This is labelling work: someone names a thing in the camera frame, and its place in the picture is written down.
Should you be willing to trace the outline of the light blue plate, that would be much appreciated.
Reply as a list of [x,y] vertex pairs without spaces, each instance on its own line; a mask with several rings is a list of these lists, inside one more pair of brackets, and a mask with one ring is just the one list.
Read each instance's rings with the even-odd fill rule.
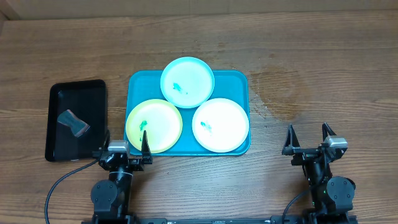
[[171,61],[160,76],[164,98],[179,108],[196,108],[210,98],[215,76],[207,63],[195,57]]

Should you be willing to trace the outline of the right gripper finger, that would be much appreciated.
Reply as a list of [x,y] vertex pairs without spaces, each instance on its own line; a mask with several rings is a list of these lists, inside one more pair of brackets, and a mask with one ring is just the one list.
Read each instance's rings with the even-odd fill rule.
[[335,136],[335,132],[330,128],[327,123],[322,124],[322,136],[323,140],[325,140],[328,136]]
[[292,124],[288,126],[284,149],[300,149],[300,144]]

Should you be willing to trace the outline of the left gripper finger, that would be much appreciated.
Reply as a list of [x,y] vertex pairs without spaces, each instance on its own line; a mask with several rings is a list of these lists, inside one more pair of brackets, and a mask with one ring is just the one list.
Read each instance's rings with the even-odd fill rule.
[[109,130],[107,130],[104,135],[104,141],[99,150],[101,152],[105,151],[109,146],[109,142],[110,142],[110,132],[109,132]]
[[149,143],[147,141],[147,131],[144,130],[142,135],[142,144],[141,144],[141,152],[143,159],[151,159],[152,154],[150,152]]

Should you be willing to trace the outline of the orange and black sponge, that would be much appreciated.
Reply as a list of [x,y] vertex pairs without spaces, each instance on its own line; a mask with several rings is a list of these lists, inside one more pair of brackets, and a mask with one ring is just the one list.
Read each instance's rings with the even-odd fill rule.
[[78,138],[89,130],[90,125],[78,118],[71,110],[62,112],[57,122],[70,128],[72,134]]

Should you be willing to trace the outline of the yellow green plate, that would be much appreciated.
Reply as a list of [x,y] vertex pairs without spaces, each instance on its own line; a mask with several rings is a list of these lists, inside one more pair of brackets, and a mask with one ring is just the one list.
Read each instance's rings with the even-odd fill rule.
[[170,149],[180,138],[182,128],[182,115],[173,104],[151,99],[132,109],[125,130],[128,141],[139,151],[146,134],[149,149],[156,154]]

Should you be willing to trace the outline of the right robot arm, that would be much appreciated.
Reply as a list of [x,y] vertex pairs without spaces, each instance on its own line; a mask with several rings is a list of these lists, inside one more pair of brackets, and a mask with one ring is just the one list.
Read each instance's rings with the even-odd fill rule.
[[[315,148],[300,147],[299,140],[290,124],[282,148],[282,155],[292,156],[291,164],[300,166],[308,180],[308,189],[294,197],[284,209],[281,223],[357,223],[348,212],[353,209],[356,184],[353,180],[333,176],[330,163],[341,159],[348,149],[344,137],[336,135],[327,123],[322,124],[323,142]],[[301,216],[287,217],[289,208],[300,198],[310,194],[312,208]]]

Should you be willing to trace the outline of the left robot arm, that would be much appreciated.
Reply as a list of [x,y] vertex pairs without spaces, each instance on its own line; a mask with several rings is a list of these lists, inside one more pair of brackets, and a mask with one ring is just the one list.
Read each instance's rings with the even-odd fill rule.
[[152,164],[152,154],[147,142],[147,132],[141,136],[141,157],[131,158],[129,143],[125,140],[110,140],[110,133],[99,152],[93,156],[98,164],[109,172],[107,179],[97,182],[91,190],[94,205],[92,223],[139,223],[139,218],[129,212],[133,173],[143,171]]

